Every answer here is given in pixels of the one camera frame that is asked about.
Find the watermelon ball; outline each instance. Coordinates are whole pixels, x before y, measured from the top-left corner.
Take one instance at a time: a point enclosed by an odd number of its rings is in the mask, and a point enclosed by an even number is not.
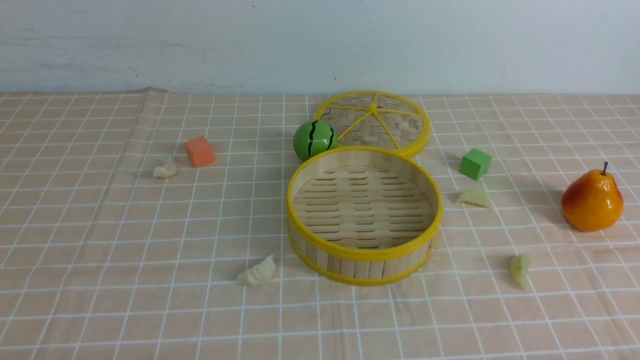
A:
[[[302,161],[338,147],[338,135],[328,122],[313,120],[302,124],[293,135],[293,149]]]

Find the orange cube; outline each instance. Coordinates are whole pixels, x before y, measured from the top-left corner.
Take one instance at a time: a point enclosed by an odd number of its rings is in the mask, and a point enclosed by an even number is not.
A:
[[[213,146],[204,136],[185,142],[184,147],[193,167],[203,167],[211,164],[216,159],[213,154]]]

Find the green cube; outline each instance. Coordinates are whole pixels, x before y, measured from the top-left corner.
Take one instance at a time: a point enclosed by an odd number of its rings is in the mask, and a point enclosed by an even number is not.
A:
[[[491,155],[473,148],[462,157],[460,172],[477,181],[489,171],[489,166],[491,166]]]

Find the bamboo steamer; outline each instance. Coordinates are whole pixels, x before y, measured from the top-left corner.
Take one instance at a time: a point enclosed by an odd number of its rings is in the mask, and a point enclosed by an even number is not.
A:
[[[431,124],[411,100],[380,91],[347,92],[318,107],[315,120],[328,122],[341,146],[368,146],[394,151],[406,158],[427,145]]]
[[[317,273],[346,284],[403,279],[427,261],[442,198],[424,169],[375,147],[339,147],[310,158],[287,189],[293,249]]]

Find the orange pear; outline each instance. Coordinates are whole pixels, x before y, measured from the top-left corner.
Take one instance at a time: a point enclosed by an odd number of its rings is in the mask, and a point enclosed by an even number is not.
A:
[[[613,176],[603,170],[589,170],[564,191],[564,217],[583,232],[599,231],[613,226],[624,209],[624,200]]]

